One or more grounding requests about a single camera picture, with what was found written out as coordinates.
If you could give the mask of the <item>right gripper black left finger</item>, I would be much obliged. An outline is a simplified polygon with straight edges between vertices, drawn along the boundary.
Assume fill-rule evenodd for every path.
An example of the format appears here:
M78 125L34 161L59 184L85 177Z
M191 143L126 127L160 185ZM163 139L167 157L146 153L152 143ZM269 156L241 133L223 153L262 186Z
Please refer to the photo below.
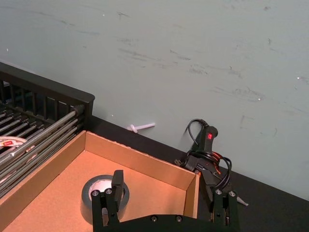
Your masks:
M91 192L93 226L104 226L102 215L103 208L107 210L108 225L120 223L117 213L120 208L123 192L123 170L116 170L114 172L111 188L107 188L104 192L100 192L99 190L93 190Z

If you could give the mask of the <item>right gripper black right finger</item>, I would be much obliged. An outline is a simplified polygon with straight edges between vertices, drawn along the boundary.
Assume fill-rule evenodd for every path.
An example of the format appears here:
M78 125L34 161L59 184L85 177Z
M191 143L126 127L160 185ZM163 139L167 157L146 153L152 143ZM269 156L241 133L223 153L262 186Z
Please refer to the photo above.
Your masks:
M239 227L237 193L216 189L211 204L211 221L216 227Z

